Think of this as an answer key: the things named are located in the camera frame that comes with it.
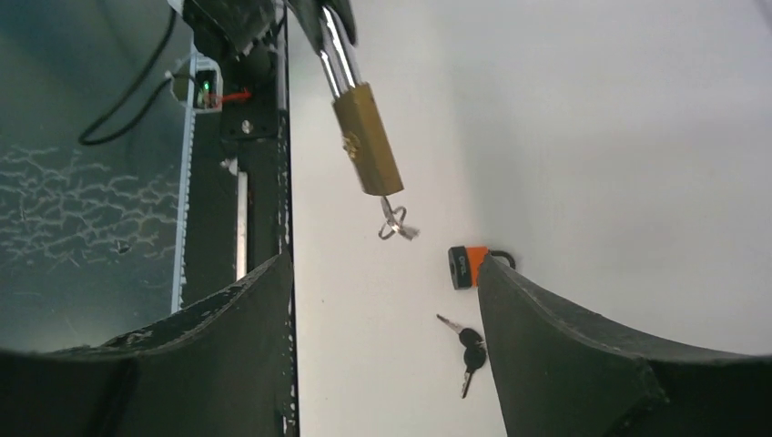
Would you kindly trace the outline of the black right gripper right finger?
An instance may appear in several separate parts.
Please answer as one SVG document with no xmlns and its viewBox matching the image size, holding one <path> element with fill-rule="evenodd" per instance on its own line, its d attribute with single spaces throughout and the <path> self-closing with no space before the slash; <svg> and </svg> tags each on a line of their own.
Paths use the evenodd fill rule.
<svg viewBox="0 0 772 437">
<path fill-rule="evenodd" d="M 771 359 L 609 320 L 493 258 L 478 298 L 511 436 L 768 436 Z"/>
</svg>

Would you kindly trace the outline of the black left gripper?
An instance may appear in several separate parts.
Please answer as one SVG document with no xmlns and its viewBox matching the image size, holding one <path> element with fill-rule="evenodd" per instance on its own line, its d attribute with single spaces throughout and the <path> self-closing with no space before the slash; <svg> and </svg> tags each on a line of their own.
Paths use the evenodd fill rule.
<svg viewBox="0 0 772 437">
<path fill-rule="evenodd" d="M 270 0 L 185 0 L 180 15 L 190 27 L 199 53 L 216 61 L 247 54 L 277 22 L 278 6 Z M 349 41 L 358 43 L 357 27 L 349 0 L 289 0 L 315 53 L 323 48 L 322 11 L 329 8 L 340 18 Z"/>
</svg>

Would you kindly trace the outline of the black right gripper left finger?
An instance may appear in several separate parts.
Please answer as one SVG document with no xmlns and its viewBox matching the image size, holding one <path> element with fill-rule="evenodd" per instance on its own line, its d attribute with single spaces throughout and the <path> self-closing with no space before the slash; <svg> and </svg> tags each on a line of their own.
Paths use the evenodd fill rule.
<svg viewBox="0 0 772 437">
<path fill-rule="evenodd" d="M 290 256 L 97 347 L 1 355 L 4 436 L 281 436 Z"/>
</svg>

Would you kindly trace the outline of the black-headed key bunch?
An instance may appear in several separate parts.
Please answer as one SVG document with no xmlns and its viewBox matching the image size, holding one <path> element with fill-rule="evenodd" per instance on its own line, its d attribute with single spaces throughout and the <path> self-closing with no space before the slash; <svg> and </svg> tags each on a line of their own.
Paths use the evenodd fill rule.
<svg viewBox="0 0 772 437">
<path fill-rule="evenodd" d="M 459 342 L 464 348 L 463 362 L 465 371 L 463 374 L 461 398 L 465 399 L 472 381 L 472 377 L 486 362 L 488 358 L 486 341 L 475 329 L 465 327 L 440 314 L 436 318 L 457 334 Z"/>
</svg>

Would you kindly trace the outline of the large brass padlock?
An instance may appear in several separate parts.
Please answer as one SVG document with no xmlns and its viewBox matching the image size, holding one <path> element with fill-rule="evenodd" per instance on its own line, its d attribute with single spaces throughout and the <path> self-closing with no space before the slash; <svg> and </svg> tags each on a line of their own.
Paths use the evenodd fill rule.
<svg viewBox="0 0 772 437">
<path fill-rule="evenodd" d="M 343 23 L 328 5 L 321 9 L 320 26 L 319 58 L 332 93 L 342 148 L 361 189 L 375 197 L 400 192 L 404 186 L 371 85 L 361 78 Z"/>
</svg>

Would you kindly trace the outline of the orange black padlock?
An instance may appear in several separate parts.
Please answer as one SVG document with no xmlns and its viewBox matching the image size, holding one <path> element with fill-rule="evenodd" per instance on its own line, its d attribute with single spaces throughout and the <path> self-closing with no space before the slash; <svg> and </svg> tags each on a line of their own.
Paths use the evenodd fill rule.
<svg viewBox="0 0 772 437">
<path fill-rule="evenodd" d="M 447 255 L 451 282 L 455 290 L 468 290 L 478 286 L 480 266 L 488 255 L 504 259 L 512 269 L 516 268 L 512 254 L 485 246 L 454 246 L 447 250 Z"/>
</svg>

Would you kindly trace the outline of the silver brass-padlock keys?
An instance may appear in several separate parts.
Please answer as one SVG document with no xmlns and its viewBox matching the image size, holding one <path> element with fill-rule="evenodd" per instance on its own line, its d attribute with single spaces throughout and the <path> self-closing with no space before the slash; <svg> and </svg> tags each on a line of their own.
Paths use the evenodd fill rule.
<svg viewBox="0 0 772 437">
<path fill-rule="evenodd" d="M 381 240 L 400 236 L 408 241 L 412 241 L 420 235 L 418 228 L 405 223 L 408 209 L 404 206 L 394 207 L 387 197 L 381 197 L 381 210 L 384 215 L 384 222 L 378 232 L 378 237 Z"/>
</svg>

